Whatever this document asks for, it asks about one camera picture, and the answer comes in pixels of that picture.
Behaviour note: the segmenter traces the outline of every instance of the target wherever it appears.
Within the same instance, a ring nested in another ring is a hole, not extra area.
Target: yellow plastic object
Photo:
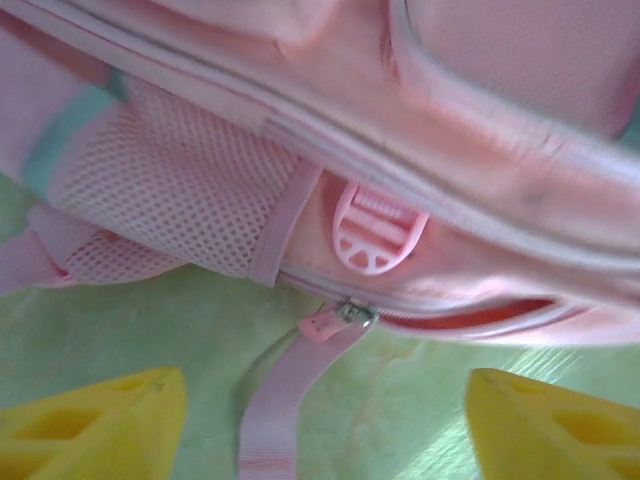
[[[640,410],[491,369],[466,410],[485,480],[640,479]]]
[[[186,403],[160,368],[0,411],[0,479],[166,480]]]

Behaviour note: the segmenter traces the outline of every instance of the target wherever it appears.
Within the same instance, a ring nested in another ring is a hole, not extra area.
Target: green floor
[[[1,238],[22,230],[32,202],[0,179]],[[15,294],[0,300],[0,407],[177,365],[190,410],[172,478],[233,479],[239,412],[286,343],[277,341],[316,306],[285,287],[193,267],[137,284]],[[640,407],[639,364],[635,347],[465,347],[373,332],[307,397],[300,478],[469,480],[475,467],[461,407],[470,368],[503,368]]]

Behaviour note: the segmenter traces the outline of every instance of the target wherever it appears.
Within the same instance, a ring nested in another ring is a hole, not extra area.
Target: strap adjuster
[[[345,187],[333,220],[333,247],[350,270],[380,275],[415,248],[429,215],[357,184]]]

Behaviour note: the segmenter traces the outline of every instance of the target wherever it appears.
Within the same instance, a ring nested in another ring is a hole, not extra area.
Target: teal trim
[[[636,108],[631,116],[631,121],[627,125],[619,142],[627,147],[640,150],[640,102],[636,103]]]
[[[25,185],[46,200],[58,159],[73,136],[117,101],[127,102],[127,92],[122,73],[112,69],[106,89],[86,88],[43,130],[23,168]]]

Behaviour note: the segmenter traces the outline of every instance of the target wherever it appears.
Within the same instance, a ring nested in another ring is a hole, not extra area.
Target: zipper pull
[[[379,319],[380,313],[375,309],[349,301],[302,319],[298,328],[304,336],[321,343],[350,325],[368,328]]]

